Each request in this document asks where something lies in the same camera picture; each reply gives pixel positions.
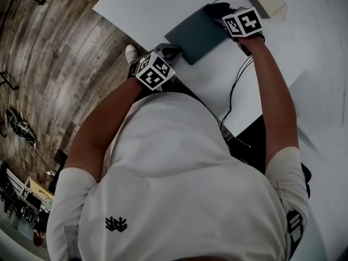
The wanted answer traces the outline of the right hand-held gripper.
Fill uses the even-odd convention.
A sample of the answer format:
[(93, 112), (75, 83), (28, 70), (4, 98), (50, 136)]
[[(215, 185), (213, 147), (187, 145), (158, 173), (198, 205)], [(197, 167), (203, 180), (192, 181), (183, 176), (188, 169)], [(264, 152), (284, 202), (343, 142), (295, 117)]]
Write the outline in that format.
[(234, 38), (244, 38), (262, 31), (260, 17), (255, 7), (232, 9), (232, 14), (224, 16), (222, 20)]

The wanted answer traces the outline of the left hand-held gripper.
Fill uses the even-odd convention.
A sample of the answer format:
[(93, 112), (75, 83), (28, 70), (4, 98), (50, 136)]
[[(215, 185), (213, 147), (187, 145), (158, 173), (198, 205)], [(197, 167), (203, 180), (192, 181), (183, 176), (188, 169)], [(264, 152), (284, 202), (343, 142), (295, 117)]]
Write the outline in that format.
[(176, 74), (171, 66), (175, 66), (181, 56), (181, 48), (170, 43), (160, 43), (147, 57), (142, 58), (136, 78), (153, 91)]

